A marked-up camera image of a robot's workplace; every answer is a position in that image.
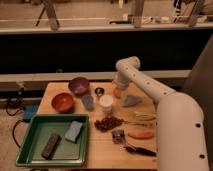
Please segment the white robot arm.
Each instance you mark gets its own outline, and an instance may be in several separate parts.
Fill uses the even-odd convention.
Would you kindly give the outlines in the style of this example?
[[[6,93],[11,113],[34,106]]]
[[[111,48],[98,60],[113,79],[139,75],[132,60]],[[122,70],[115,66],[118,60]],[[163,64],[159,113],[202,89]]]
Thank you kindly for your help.
[[[118,60],[114,82],[126,89],[134,83],[156,104],[158,171],[210,171],[204,114],[197,101],[145,75],[138,57]]]

